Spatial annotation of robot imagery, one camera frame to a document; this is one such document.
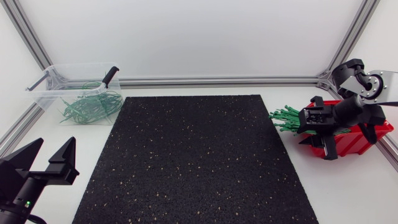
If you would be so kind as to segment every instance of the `black rubber mat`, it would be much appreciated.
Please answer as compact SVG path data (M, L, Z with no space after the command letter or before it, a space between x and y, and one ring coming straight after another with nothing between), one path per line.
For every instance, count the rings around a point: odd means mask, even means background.
M74 223L318 223L259 95L127 98Z

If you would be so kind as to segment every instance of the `aluminum frame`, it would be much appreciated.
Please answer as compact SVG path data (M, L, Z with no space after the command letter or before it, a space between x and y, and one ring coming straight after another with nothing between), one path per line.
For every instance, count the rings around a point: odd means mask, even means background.
M324 72L307 77L228 77L228 78L122 78L121 88L193 88L193 87L237 87L237 86L316 86L329 92L335 99L341 99L331 79L331 71L347 60L359 37L363 33L380 0L363 0L343 41L329 66ZM52 65L37 34L31 26L18 0L0 0L10 20L16 27L33 58L44 70ZM44 111L37 105L31 105L0 139L0 157L11 153L24 135L40 118ZM398 171L398 144L388 135L376 146Z

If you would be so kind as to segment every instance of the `white backdrop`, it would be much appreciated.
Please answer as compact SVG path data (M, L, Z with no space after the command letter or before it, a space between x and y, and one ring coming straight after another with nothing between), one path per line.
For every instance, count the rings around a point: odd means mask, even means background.
M23 93L41 69L19 36L4 8L0 6L0 137L33 103Z
M362 0L20 0L53 63L119 77L315 76Z
M387 70L398 72L398 1L382 0L349 58L360 58L365 71ZM387 120L395 127L391 133L398 142L398 108L383 106Z

